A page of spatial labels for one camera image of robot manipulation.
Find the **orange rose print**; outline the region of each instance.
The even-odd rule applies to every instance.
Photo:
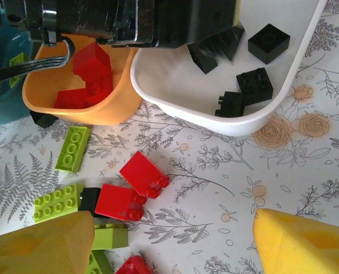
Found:
[[[329,119],[319,114],[306,114],[292,123],[292,128],[303,135],[320,137],[329,131]]]
[[[290,122],[281,116],[274,116],[260,130],[253,134],[254,140],[260,147],[283,147],[290,141],[292,132]]]
[[[312,95],[313,95],[313,88],[305,84],[295,89],[295,92],[293,94],[296,100],[301,100],[301,101],[311,98]]]

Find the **lime green lego brick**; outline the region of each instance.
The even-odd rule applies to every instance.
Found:
[[[9,66],[15,66],[15,65],[20,65],[21,63],[24,63],[27,61],[27,55],[25,53],[20,53],[16,57],[13,57],[9,60]],[[12,78],[9,78],[9,86],[10,88],[13,88],[18,81],[21,79],[21,75],[15,76]]]
[[[95,225],[95,235],[91,250],[104,250],[127,247],[129,231],[123,225]]]
[[[89,256],[86,274],[113,274],[112,267],[102,250],[92,251]]]
[[[70,127],[55,169],[78,172],[89,136],[90,129],[87,127]]]
[[[34,222],[41,223],[77,212],[81,203],[80,193],[84,187],[83,184],[72,184],[35,199]]]

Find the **floral tablecloth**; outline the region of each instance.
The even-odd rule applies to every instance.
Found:
[[[93,127],[80,172],[68,174],[54,166],[71,125],[0,126],[0,234],[32,225],[33,200],[63,185],[127,186],[119,170],[141,150],[172,183],[128,224],[130,246],[107,251],[112,266],[133,253],[153,273],[263,273],[257,208],[339,226],[339,0],[328,1],[289,96],[253,135],[219,135],[143,102],[127,122]]]

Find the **white tray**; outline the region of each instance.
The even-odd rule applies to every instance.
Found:
[[[145,100],[167,114],[220,134],[241,136],[263,127],[286,97],[326,0],[243,0],[240,21],[246,34],[233,63],[220,60],[207,75],[192,62],[186,46],[175,50],[140,49],[131,81]],[[265,65],[248,52],[248,39],[268,23],[291,36],[289,48]],[[214,116],[218,98],[237,91],[236,75],[265,67],[274,87],[273,99],[249,106],[239,118]]]

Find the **wire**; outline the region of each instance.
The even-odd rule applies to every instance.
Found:
[[[58,56],[38,60],[31,60],[20,65],[2,68],[0,69],[0,82],[12,77],[24,75],[39,70],[48,70],[50,68],[54,69],[57,67],[65,66],[70,60],[70,58],[74,55],[75,46],[70,38],[62,37],[62,39],[67,46],[67,56]]]

